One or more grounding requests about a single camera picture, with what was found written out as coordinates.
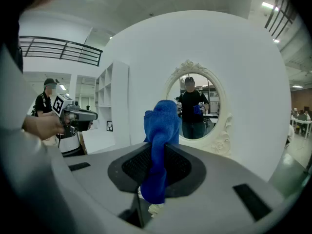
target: white pillar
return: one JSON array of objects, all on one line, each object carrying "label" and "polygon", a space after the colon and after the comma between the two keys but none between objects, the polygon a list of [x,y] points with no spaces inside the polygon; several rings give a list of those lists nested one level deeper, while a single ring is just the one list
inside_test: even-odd
[{"label": "white pillar", "polygon": [[70,77],[70,84],[69,84],[69,97],[75,100],[76,97],[76,84],[77,84],[77,74],[73,74]]}]

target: green floor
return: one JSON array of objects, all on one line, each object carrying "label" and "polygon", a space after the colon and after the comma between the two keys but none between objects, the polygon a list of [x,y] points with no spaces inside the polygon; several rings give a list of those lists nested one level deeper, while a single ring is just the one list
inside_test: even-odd
[{"label": "green floor", "polygon": [[269,183],[287,198],[302,187],[307,178],[307,174],[303,171],[304,168],[300,163],[288,153],[284,153]]}]

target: balcony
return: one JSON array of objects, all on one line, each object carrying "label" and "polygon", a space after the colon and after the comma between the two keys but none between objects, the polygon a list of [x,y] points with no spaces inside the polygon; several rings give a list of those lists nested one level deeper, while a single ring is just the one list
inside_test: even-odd
[{"label": "balcony", "polygon": [[99,65],[102,50],[77,42],[49,37],[20,36],[23,57],[44,57]]}]

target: black rectangular strip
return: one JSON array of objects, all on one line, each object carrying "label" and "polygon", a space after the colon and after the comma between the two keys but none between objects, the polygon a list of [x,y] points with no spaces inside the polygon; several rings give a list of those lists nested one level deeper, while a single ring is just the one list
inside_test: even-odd
[{"label": "black rectangular strip", "polygon": [[76,171],[76,170],[79,170],[79,169],[82,169],[82,168],[85,168],[88,166],[90,166],[89,163],[83,162],[83,163],[79,163],[79,164],[75,164],[75,165],[70,165],[70,166],[68,166],[68,168],[69,168],[69,170],[71,170],[73,172],[73,171]]},{"label": "black rectangular strip", "polygon": [[260,220],[271,212],[271,209],[247,184],[233,186],[233,189],[255,221]]}]

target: jeans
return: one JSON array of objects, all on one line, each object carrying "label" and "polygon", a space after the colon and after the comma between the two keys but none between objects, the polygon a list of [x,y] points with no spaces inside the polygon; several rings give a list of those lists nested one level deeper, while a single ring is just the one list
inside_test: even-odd
[{"label": "jeans", "polygon": [[204,136],[205,124],[203,122],[182,122],[183,136],[188,139],[198,139]]}]

